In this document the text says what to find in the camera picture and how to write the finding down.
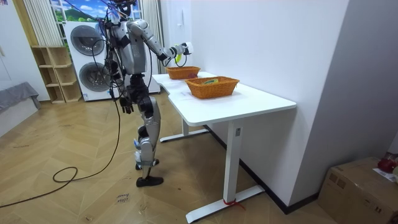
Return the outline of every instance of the white table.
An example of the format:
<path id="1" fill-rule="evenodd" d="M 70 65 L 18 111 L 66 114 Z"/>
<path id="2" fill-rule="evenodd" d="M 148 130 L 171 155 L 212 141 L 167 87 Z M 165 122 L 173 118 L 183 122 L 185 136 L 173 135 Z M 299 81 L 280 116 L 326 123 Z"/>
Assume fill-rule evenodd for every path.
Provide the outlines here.
<path id="1" fill-rule="evenodd" d="M 214 77 L 207 72 L 199 72 L 199 78 Z M 296 103 L 238 83 L 231 96 L 200 100 L 194 97 L 185 80 L 171 80 L 168 74 L 153 75 L 154 80 L 164 87 L 169 100 L 182 117 L 182 134 L 161 138 L 160 141 L 180 139 L 207 132 L 199 130 L 188 132 L 189 126 L 201 126 L 221 121 L 228 121 L 228 140 L 226 151 L 224 195 L 225 202 L 240 202 L 264 189 L 257 185 L 236 193 L 238 179 L 239 155 L 243 135 L 243 118 L 264 113 L 287 110 L 296 107 Z M 215 213 L 230 205 L 221 199 L 186 215 L 188 223 Z"/>

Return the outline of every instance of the wicker basket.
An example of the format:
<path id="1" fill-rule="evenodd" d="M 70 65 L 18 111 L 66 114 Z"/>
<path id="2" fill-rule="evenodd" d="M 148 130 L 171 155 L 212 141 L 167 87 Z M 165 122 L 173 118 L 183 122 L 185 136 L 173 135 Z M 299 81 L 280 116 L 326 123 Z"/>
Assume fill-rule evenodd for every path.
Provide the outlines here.
<path id="1" fill-rule="evenodd" d="M 207 80 L 218 79 L 217 83 L 203 84 Z M 185 81 L 192 95 L 199 99 L 229 96 L 239 80 L 228 77 L 193 78 Z"/>
<path id="2" fill-rule="evenodd" d="M 198 78 L 199 70 L 200 68 L 193 66 L 166 68 L 171 79 Z"/>

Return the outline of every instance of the washing machine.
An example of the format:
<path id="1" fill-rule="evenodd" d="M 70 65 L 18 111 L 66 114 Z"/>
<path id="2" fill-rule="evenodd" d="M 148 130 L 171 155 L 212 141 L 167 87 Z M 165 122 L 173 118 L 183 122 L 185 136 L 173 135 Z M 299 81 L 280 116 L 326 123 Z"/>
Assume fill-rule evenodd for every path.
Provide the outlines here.
<path id="1" fill-rule="evenodd" d="M 95 22 L 68 21 L 63 26 L 85 101 L 111 98 L 109 94 L 109 71 L 104 67 L 106 45 L 105 41 L 100 40 L 104 38 L 97 33 L 95 25 Z M 146 57 L 147 71 L 144 72 L 144 82 L 148 85 L 150 80 L 150 55 L 147 47 Z M 152 53 L 152 74 L 158 74 L 157 71 L 157 57 Z M 125 85 L 129 85 L 129 76 L 126 76 Z M 150 93 L 160 92 L 160 86 L 154 79 L 150 81 L 148 89 Z M 119 96 L 117 88 L 114 88 L 113 92 L 116 97 Z"/>

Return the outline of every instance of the wooden floor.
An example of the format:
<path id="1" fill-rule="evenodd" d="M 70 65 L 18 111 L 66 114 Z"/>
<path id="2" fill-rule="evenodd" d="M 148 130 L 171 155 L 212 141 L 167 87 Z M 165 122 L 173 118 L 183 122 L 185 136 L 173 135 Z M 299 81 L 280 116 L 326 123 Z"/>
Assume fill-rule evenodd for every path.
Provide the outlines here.
<path id="1" fill-rule="evenodd" d="M 162 112 L 160 136 L 181 133 L 181 120 L 167 100 L 155 95 Z M 119 148 L 111 165 L 88 180 L 64 189 L 0 209 L 0 223 L 186 223 L 185 214 L 222 198 L 225 150 L 210 134 L 158 143 L 160 164 L 152 175 L 165 182 L 138 189 L 141 172 L 134 169 L 134 147 L 139 113 L 121 115 Z M 102 169 L 116 144 L 118 116 L 112 101 L 43 104 L 41 110 L 0 138 L 0 204 L 33 197 L 60 186 L 52 181 L 56 171 L 79 168 L 78 177 Z M 69 179 L 73 171 L 59 179 Z M 238 191 L 255 185 L 240 168 Z M 311 203 L 284 215 L 261 194 L 218 212 L 198 223 L 335 223 Z"/>

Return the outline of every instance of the washing machine door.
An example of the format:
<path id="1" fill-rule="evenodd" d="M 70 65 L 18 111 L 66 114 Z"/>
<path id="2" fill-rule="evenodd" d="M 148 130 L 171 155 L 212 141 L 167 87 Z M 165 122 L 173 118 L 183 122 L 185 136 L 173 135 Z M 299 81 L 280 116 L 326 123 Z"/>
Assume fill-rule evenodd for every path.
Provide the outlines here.
<path id="1" fill-rule="evenodd" d="M 93 56 L 93 53 L 98 55 L 104 50 L 102 36 L 91 26 L 75 27 L 70 34 L 70 39 L 75 49 L 83 55 Z"/>
<path id="2" fill-rule="evenodd" d="M 79 79 L 80 83 L 91 91 L 106 91 L 111 81 L 108 69 L 98 62 L 85 64 L 80 69 Z"/>

